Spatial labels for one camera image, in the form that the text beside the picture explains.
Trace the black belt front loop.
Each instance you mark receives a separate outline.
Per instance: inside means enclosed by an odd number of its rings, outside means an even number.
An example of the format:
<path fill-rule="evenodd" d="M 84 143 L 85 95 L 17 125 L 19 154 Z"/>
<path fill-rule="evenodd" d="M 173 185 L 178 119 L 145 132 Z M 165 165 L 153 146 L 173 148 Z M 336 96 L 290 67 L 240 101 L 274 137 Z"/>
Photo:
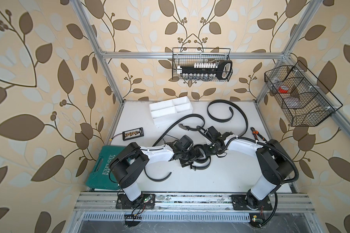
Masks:
<path fill-rule="evenodd" d="M 193 147 L 193 156 L 194 158 L 191 161 L 190 168 L 192 170 L 205 170 L 211 164 L 211 156 L 213 154 L 213 150 L 205 144 L 197 144 Z"/>

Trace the black belt long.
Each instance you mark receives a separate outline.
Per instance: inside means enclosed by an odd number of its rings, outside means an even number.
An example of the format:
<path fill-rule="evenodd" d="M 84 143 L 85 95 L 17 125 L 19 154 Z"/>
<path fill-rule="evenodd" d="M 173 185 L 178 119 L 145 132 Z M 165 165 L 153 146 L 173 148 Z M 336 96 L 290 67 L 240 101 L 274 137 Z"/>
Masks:
<path fill-rule="evenodd" d="M 199 118 L 199 119 L 201 119 L 202 120 L 202 124 L 201 125 L 197 125 L 196 127 L 190 127 L 190 126 L 185 126 L 185 125 L 183 125 L 182 124 L 182 122 L 184 121 L 184 120 L 186 120 L 186 119 L 188 119 L 188 118 L 192 118 L 192 117 L 197 117 L 197 118 Z M 186 116 L 184 116 L 184 117 L 182 117 L 182 118 L 180 118 L 179 120 L 177 120 L 176 122 L 174 122 L 157 140 L 156 140 L 156 142 L 152 145 L 153 147 L 154 146 L 156 146 L 175 126 L 177 126 L 177 125 L 179 125 L 179 127 L 180 128 L 182 128 L 182 129 L 184 129 L 184 130 L 186 130 L 186 131 L 194 131 L 194 132 L 196 132 L 197 131 L 197 127 L 201 127 L 201 128 L 203 128 L 204 126 L 205 126 L 205 123 L 206 123 L 206 121 L 205 121 L 205 119 L 204 119 L 204 117 L 203 116 L 201 116 L 200 114 L 189 114 L 189 115 L 186 115 Z M 144 172 L 145 172 L 145 174 L 146 174 L 146 176 L 147 176 L 147 178 L 148 179 L 150 179 L 151 181 L 153 181 L 153 182 L 164 182 L 164 181 L 166 181 L 170 176 L 171 176 L 171 172 L 169 172 L 169 174 L 166 176 L 166 177 L 164 177 L 164 178 L 161 178 L 161 179 L 155 179 L 155 178 L 152 178 L 152 177 L 150 177 L 148 174 L 147 174 L 147 171 L 146 171 L 146 169 L 144 169 Z"/>

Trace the white divided storage tray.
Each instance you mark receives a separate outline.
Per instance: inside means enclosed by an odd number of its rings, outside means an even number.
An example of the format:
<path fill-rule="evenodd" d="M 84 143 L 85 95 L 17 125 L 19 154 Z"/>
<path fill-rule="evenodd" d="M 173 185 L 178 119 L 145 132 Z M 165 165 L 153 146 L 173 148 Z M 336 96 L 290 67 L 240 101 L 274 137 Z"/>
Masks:
<path fill-rule="evenodd" d="M 149 105 L 154 125 L 174 123 L 180 118 L 192 114 L 193 106 L 187 96 Z"/>

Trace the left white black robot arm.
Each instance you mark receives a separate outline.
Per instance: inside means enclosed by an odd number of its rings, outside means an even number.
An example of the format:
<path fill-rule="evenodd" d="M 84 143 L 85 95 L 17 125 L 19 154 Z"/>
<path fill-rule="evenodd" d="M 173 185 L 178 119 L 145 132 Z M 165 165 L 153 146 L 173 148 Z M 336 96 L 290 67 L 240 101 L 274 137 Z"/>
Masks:
<path fill-rule="evenodd" d="M 144 147 L 136 142 L 126 146 L 110 163 L 109 171 L 129 201 L 142 198 L 137 179 L 149 164 L 179 160 L 182 167 L 190 166 L 203 157 L 188 136 L 162 146 Z"/>

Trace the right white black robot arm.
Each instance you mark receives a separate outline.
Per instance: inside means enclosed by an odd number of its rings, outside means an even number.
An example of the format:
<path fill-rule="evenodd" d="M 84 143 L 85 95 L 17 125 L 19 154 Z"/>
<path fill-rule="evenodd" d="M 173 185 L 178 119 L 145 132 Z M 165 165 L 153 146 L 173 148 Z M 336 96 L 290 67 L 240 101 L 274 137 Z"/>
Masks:
<path fill-rule="evenodd" d="M 299 179 L 295 162 L 274 139 L 259 141 L 243 136 L 233 136 L 231 132 L 220 134 L 214 127 L 206 130 L 198 126 L 197 130 L 211 142 L 204 149 L 205 153 L 222 155 L 228 150 L 233 150 L 246 155 L 256 155 L 262 175 L 247 192 L 247 202 L 259 203 L 283 184 Z"/>

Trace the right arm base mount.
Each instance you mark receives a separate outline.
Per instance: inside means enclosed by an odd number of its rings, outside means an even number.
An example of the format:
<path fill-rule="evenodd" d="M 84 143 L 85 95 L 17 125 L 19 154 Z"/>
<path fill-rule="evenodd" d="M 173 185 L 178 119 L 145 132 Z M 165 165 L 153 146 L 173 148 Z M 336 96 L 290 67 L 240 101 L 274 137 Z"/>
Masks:
<path fill-rule="evenodd" d="M 233 209 L 236 211 L 272 211 L 273 206 L 271 200 L 266 196 L 262 200 L 256 199 L 254 196 L 246 194 L 231 195 Z"/>

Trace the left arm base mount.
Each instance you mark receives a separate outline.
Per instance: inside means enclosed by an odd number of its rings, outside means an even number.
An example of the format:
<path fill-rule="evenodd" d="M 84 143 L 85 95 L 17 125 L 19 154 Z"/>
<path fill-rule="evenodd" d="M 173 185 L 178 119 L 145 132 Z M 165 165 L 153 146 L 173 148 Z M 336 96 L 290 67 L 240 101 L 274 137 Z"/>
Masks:
<path fill-rule="evenodd" d="M 156 195 L 155 194 L 141 194 L 134 201 L 130 201 L 125 194 L 119 194 L 116 202 L 116 209 L 129 210 L 140 208 L 145 205 L 146 209 L 154 209 L 156 203 Z"/>

